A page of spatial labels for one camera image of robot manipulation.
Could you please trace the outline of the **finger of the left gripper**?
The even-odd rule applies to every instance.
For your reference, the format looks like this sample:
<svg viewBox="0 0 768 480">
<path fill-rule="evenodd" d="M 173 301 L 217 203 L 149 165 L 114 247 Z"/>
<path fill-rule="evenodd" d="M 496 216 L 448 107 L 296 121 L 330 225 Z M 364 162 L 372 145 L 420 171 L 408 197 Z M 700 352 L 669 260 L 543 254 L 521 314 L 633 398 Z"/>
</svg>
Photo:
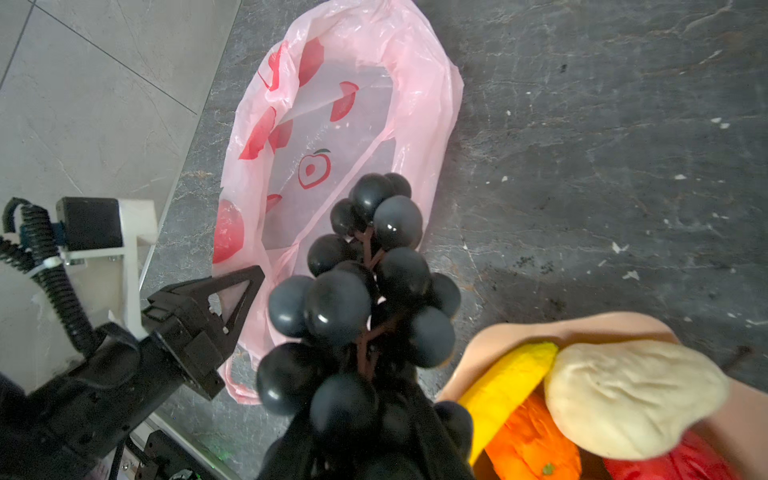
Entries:
<svg viewBox="0 0 768 480">
<path fill-rule="evenodd" d="M 265 279 L 259 266 L 166 286 L 148 298 L 143 352 L 160 359 L 170 377 L 212 400 L 225 382 L 218 369 L 234 353 Z"/>
</svg>

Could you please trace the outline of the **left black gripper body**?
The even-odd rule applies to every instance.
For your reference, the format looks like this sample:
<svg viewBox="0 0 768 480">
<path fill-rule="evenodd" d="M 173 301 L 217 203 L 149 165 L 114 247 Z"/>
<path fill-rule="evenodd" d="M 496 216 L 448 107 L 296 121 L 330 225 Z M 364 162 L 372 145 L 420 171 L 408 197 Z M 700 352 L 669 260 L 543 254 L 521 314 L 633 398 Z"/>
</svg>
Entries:
<svg viewBox="0 0 768 480">
<path fill-rule="evenodd" d="M 1 476 L 83 479 L 182 384 L 198 375 L 180 326 L 109 341 L 32 393 L 1 378 Z"/>
</svg>

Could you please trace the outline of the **dark fake grapes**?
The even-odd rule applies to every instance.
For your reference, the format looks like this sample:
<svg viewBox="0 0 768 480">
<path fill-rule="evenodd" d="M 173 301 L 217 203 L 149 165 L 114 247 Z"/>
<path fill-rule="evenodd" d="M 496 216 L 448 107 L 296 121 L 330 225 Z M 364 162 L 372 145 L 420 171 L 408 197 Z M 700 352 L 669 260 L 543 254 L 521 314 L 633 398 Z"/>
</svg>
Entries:
<svg viewBox="0 0 768 480">
<path fill-rule="evenodd" d="M 422 369 L 453 355 L 461 294 L 418 245 L 423 217 L 405 177 L 362 176 L 310 246 L 305 276 L 271 292 L 286 337 L 260 362 L 257 392 L 291 420 L 263 479 L 469 479 L 474 423 L 433 402 Z"/>
</svg>

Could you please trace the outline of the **pink plastic bag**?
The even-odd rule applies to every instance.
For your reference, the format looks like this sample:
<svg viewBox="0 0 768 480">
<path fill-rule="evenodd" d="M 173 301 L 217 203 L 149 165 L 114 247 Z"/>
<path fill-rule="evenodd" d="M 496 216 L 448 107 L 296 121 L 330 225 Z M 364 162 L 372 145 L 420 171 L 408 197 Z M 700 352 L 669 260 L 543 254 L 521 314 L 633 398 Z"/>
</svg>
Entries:
<svg viewBox="0 0 768 480">
<path fill-rule="evenodd" d="M 411 1 L 323 2 L 270 49 L 236 109 L 212 258 L 215 276 L 264 272 L 239 338 L 253 362 L 285 340 L 268 320 L 271 290 L 308 273 L 310 245 L 361 176 L 404 176 L 430 213 L 462 93 Z"/>
</svg>

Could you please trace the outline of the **yellow fake banana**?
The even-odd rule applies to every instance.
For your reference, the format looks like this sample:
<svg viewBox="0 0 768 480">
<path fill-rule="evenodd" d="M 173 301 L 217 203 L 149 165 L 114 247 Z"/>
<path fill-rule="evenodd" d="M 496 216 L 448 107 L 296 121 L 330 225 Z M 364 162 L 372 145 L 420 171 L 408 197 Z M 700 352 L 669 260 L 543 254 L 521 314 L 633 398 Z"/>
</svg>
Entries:
<svg viewBox="0 0 768 480">
<path fill-rule="evenodd" d="M 508 417 L 551 370 L 559 348 L 552 342 L 526 344 L 502 356 L 460 397 L 474 424 L 468 463 L 473 465 Z"/>
</svg>

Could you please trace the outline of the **orange fake fruit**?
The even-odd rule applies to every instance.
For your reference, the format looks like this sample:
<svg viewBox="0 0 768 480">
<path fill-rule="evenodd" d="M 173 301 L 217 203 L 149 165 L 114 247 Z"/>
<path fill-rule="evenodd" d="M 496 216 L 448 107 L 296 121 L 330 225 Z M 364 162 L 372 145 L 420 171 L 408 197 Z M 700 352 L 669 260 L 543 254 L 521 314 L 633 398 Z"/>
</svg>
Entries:
<svg viewBox="0 0 768 480">
<path fill-rule="evenodd" d="M 555 425 L 544 400 L 531 394 L 485 447 L 500 479 L 580 479 L 578 447 Z"/>
</svg>

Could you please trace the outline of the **beige fake potato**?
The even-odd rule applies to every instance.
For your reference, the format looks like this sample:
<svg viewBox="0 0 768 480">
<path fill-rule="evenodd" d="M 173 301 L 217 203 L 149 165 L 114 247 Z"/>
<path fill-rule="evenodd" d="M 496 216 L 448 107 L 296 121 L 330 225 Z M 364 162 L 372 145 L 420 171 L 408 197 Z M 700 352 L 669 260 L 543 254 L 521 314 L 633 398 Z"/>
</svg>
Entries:
<svg viewBox="0 0 768 480">
<path fill-rule="evenodd" d="M 675 448 L 730 395 L 722 370 L 679 344 L 634 340 L 573 344 L 544 381 L 546 406 L 574 444 L 613 460 L 647 460 Z"/>
</svg>

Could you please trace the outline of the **red fake strawberry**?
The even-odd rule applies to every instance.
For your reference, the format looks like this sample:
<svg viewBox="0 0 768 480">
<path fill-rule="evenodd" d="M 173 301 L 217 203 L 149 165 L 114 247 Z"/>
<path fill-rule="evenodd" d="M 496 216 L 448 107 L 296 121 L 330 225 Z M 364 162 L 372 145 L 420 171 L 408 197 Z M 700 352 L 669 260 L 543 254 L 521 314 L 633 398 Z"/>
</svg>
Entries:
<svg viewBox="0 0 768 480">
<path fill-rule="evenodd" d="M 613 480 L 738 480 L 739 473 L 692 431 L 668 453 L 642 461 L 604 459 Z"/>
</svg>

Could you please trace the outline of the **pink scalloped bowl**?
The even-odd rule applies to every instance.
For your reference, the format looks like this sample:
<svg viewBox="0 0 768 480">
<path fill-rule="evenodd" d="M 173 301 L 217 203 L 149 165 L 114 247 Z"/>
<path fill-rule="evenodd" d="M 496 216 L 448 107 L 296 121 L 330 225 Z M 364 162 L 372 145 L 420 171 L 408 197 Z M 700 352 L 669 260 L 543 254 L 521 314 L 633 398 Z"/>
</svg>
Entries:
<svg viewBox="0 0 768 480">
<path fill-rule="evenodd" d="M 653 339 L 679 343 L 662 321 L 635 312 L 609 312 L 553 323 L 492 325 L 475 335 L 454 373 L 439 392 L 439 401 L 457 401 L 508 351 L 521 345 L 551 342 L 560 348 L 575 343 L 615 343 Z M 767 477 L 767 394 L 731 379 L 724 406 L 693 430 L 738 471 L 742 479 Z"/>
</svg>

